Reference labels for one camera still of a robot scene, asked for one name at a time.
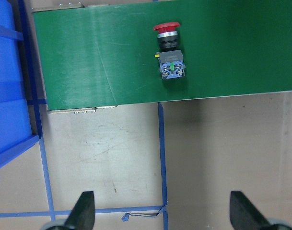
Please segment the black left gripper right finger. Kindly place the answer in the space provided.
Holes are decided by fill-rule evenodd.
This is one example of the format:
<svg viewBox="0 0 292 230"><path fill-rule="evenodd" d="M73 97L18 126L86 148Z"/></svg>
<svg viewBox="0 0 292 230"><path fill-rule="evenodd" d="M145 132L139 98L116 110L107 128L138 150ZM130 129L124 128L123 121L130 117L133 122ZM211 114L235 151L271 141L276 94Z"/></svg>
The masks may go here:
<svg viewBox="0 0 292 230"><path fill-rule="evenodd" d="M234 230L261 230L270 226L269 221L241 191L232 191L230 194L229 216Z"/></svg>

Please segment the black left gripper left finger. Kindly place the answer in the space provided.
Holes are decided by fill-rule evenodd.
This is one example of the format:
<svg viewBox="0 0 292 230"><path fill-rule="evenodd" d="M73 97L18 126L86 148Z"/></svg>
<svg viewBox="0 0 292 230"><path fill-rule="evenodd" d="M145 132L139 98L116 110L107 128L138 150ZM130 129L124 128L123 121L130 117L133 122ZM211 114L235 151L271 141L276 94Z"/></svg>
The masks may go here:
<svg viewBox="0 0 292 230"><path fill-rule="evenodd" d="M93 191L82 192L73 210L66 219L64 227L68 230L92 230L94 222L94 193Z"/></svg>

